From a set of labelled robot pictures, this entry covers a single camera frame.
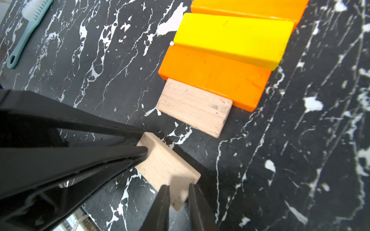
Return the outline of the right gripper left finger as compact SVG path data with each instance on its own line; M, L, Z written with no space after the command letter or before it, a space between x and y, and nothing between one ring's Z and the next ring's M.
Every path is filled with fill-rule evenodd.
M50 231L147 158L141 130L31 91L1 90L1 230Z

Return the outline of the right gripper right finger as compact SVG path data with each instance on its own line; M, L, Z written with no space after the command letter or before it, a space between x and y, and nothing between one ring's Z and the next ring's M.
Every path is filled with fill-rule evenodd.
M185 207L176 212L170 207L170 187L162 185L142 224L141 231L218 231L204 193L196 184L188 187Z

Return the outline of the small natural wood block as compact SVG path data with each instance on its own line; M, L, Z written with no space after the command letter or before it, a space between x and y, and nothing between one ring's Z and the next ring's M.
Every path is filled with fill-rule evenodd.
M154 133L145 132L137 146L148 149L147 159L136 166L137 171L157 191L162 185L169 186L170 204L178 212L188 199L189 185L196 184L201 174Z

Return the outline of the orange long block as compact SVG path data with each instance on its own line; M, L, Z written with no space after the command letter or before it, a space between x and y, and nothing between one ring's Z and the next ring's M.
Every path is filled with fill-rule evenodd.
M158 74L217 94L233 105L253 112L262 97L271 70L239 61L170 46Z
M192 13L294 22L295 29L309 0L194 0Z

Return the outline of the yellow long block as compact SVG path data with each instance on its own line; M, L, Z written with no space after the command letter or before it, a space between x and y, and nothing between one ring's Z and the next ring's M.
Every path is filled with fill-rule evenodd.
M174 44L274 71L293 26L291 21L185 13Z

